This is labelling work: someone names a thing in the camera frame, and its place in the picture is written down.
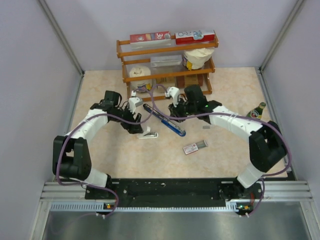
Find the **blue black stapler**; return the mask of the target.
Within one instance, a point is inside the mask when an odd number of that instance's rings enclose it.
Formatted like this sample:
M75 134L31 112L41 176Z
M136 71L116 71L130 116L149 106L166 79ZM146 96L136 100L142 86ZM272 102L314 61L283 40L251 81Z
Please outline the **blue black stapler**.
M149 104L144 103L142 106L144 110L146 110L148 113L152 112L153 116L159 119L162 124L164 124L167 128L178 134L180 137L184 137L186 135L186 131L183 128L178 126L176 123L173 123L170 119L159 113L157 110L153 110Z

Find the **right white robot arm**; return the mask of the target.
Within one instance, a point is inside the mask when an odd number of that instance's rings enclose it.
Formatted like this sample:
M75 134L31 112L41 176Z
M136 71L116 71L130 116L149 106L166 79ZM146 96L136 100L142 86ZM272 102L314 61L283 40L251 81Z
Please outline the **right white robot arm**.
M249 164L230 187L221 190L227 199L235 196L245 198L251 193L252 186L288 153L278 125L273 121L262 122L240 116L218 101L207 100L198 85L186 87L184 93L185 97L181 97L176 87L169 87L165 92L165 97L172 99L168 109L175 121L182 122L186 117L196 116L248 143Z

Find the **small staple box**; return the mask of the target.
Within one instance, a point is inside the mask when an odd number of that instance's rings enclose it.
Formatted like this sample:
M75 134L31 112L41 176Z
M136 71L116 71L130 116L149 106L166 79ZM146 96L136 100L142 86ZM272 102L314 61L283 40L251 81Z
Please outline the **small staple box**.
M198 148L196 143L193 143L193 144L188 145L188 146L183 148L183 152L184 152L185 155L189 155L189 154L195 153L198 150L199 150L199 148Z

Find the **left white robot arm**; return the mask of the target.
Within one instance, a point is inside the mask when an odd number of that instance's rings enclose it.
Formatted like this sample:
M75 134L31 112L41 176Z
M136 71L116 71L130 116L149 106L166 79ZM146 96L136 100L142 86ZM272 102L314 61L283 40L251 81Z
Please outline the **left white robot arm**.
M55 137L52 172L58 182L63 177L77 184L96 186L97 194L105 199L113 194L114 187L108 183L109 175L92 167L89 143L109 122L120 123L129 134L141 135L144 132L140 124L142 115L135 114L143 100L133 95L124 108L120 107L121 101L120 93L107 90L104 98L90 107L85 118L73 130Z

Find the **silver staple strip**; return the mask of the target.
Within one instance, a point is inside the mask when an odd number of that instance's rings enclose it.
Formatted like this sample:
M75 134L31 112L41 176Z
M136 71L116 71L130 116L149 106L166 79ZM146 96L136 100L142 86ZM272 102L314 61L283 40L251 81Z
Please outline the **silver staple strip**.
M196 146L198 149L202 149L202 148L208 147L208 144L205 140L201 140L196 143Z

